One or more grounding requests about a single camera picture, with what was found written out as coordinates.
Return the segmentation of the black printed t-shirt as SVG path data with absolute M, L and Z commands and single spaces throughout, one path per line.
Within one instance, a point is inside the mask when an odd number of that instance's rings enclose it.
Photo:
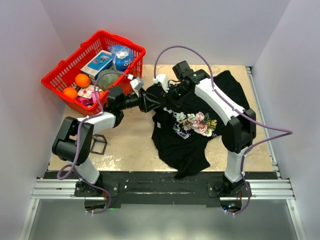
M 163 94 L 165 105 L 152 117 L 151 139 L 159 158 L 177 170 L 175 179 L 193 176 L 210 167 L 205 149 L 210 140 L 221 136 L 224 123 L 218 114 L 201 98 L 190 92 L 178 100 L 166 99 L 160 85 L 147 91 Z

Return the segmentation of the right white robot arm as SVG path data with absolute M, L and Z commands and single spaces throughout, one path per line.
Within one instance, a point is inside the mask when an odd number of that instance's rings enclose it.
M 159 82 L 172 99 L 194 93 L 217 113 L 224 124 L 221 140 L 227 149 L 227 165 L 222 177 L 221 192 L 233 197 L 242 187 L 249 189 L 244 165 L 256 138 L 256 113 L 231 100 L 215 84 L 212 72 L 202 69 L 194 71 L 186 61 L 176 64 L 172 69 L 178 79 L 176 84 L 171 84 L 165 74 L 158 74 L 153 81 Z

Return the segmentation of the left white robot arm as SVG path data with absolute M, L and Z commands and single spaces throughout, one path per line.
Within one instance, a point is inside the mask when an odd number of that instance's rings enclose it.
M 66 117 L 52 145 L 52 153 L 67 162 L 57 173 L 58 180 L 67 179 L 71 173 L 78 175 L 76 184 L 82 192 L 91 196 L 107 195 L 103 178 L 89 158 L 93 136 L 117 127 L 124 118 L 123 111 L 139 107 L 143 113 L 163 107 L 163 94 L 156 95 L 143 88 L 125 95 L 119 86 L 108 91 L 102 112 L 83 118 Z

